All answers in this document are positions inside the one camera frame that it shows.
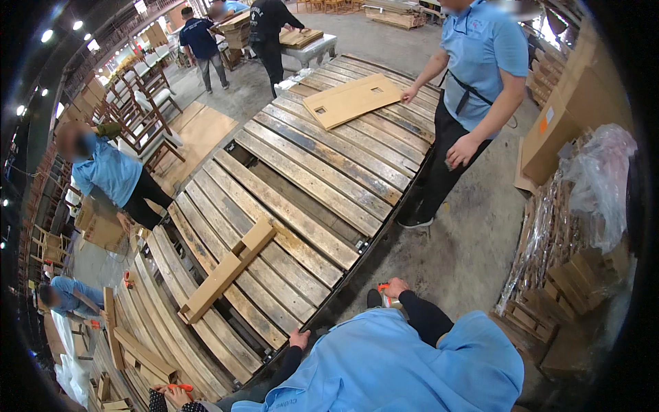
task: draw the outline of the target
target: sneaker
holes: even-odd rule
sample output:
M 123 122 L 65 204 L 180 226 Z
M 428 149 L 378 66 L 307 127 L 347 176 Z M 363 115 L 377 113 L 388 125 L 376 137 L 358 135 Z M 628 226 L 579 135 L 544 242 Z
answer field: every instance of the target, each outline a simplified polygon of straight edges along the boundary
M 375 289 L 371 289 L 366 295 L 366 307 L 373 309 L 380 306 L 382 306 L 382 296 Z
M 414 229 L 416 227 L 430 226 L 434 220 L 435 218 L 430 218 L 428 221 L 418 221 L 415 218 L 409 218 L 407 220 L 396 220 L 396 223 L 403 226 L 405 229 Z

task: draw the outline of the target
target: white table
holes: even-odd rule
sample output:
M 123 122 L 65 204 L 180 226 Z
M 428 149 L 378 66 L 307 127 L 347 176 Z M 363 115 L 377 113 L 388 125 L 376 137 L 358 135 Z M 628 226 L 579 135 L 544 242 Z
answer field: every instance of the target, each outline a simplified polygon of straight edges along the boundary
M 330 57 L 336 56 L 336 41 L 336 36 L 323 34 L 322 38 L 308 44 L 304 49 L 289 49 L 283 47 L 281 49 L 281 54 L 298 59 L 303 69 L 309 67 L 309 62 L 313 58 L 316 58 L 316 62 L 320 66 L 320 64 L 323 63 L 325 53 L 329 54 Z

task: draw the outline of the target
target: wooden slat table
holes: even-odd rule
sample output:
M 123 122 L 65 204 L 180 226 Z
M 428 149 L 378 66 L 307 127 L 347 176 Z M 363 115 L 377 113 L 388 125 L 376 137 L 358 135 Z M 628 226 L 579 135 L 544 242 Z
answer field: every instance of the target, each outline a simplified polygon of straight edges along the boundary
M 183 252 L 162 227 L 148 238 L 161 287 L 137 258 L 136 288 L 119 294 L 138 324 L 127 330 L 181 368 L 207 398 L 245 384 L 291 330 L 318 315 L 391 224 L 425 162 L 434 141 L 435 88 L 422 88 L 411 105 L 395 103 L 330 131 L 302 106 L 305 96 L 373 73 L 400 88 L 414 80 L 349 55 L 330 61 L 236 131 L 176 197 L 168 212 Z M 177 308 L 262 216 L 276 228 L 274 239 L 215 307 L 185 325 Z M 200 277 L 186 269 L 181 253 Z

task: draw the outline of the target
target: black t-shirt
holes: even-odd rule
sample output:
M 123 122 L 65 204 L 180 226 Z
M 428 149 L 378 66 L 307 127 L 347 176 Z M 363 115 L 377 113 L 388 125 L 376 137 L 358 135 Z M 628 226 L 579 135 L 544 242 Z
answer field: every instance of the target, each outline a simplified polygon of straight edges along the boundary
M 197 59 L 210 59 L 218 52 L 215 38 L 208 32 L 212 26 L 209 20 L 201 18 L 186 21 L 179 34 L 181 45 L 189 45 Z
M 279 32 L 286 23 L 304 28 L 281 0 L 256 0 L 250 8 L 250 40 L 262 42 L 275 36 L 279 38 Z

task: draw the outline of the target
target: person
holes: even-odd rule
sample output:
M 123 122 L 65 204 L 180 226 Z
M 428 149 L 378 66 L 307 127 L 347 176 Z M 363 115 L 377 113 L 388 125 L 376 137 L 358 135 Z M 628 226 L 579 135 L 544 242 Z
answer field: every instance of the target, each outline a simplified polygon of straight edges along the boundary
M 215 36 L 212 36 L 208 32 L 213 27 L 213 23 L 205 18 L 195 18 L 192 7 L 184 7 L 181 10 L 181 16 L 185 20 L 185 25 L 179 34 L 179 43 L 183 46 L 183 51 L 188 56 L 190 64 L 193 66 L 199 64 L 199 70 L 202 71 L 202 79 L 204 79 L 207 93 L 213 93 L 213 88 L 210 84 L 211 64 L 215 67 L 219 81 L 222 83 L 222 88 L 224 90 L 228 89 L 229 81 L 224 72 L 224 65 L 219 55 Z
M 162 191 L 153 177 L 135 158 L 108 144 L 121 134 L 118 123 L 106 123 L 97 127 L 72 120 L 65 123 L 55 137 L 59 154 L 73 163 L 71 175 L 85 196 L 92 196 L 106 211 L 119 210 L 117 219 L 126 232 L 131 222 L 127 213 L 137 223 L 149 230 L 160 222 L 161 217 L 147 204 L 149 199 L 167 209 L 173 199 Z
M 217 0 L 211 4 L 210 8 L 213 20 L 222 24 L 231 20 L 237 13 L 249 9 L 249 6 L 235 0 Z
M 266 67 L 270 77 L 272 97 L 276 98 L 275 84 L 284 79 L 281 64 L 281 44 L 279 32 L 282 27 L 288 30 L 297 28 L 301 32 L 308 29 L 295 18 L 281 0 L 256 0 L 250 8 L 249 41 L 256 56 Z
M 369 291 L 369 309 L 321 336 L 303 361 L 308 335 L 291 334 L 277 371 L 285 380 L 261 399 L 242 391 L 216 404 L 190 402 L 179 391 L 164 396 L 186 412 L 511 410 L 524 364 L 494 322 L 478 310 L 454 324 L 399 278 L 385 293 L 400 300 L 409 322 Z
M 406 228 L 433 222 L 460 176 L 525 97 L 529 51 L 521 27 L 484 0 L 440 3 L 448 15 L 440 48 L 401 96 L 411 102 L 421 86 L 448 68 L 435 112 L 432 157 L 397 218 Z
M 92 321 L 87 317 L 100 316 L 107 322 L 103 292 L 79 280 L 55 276 L 50 285 L 39 285 L 39 299 L 52 311 L 90 328 Z

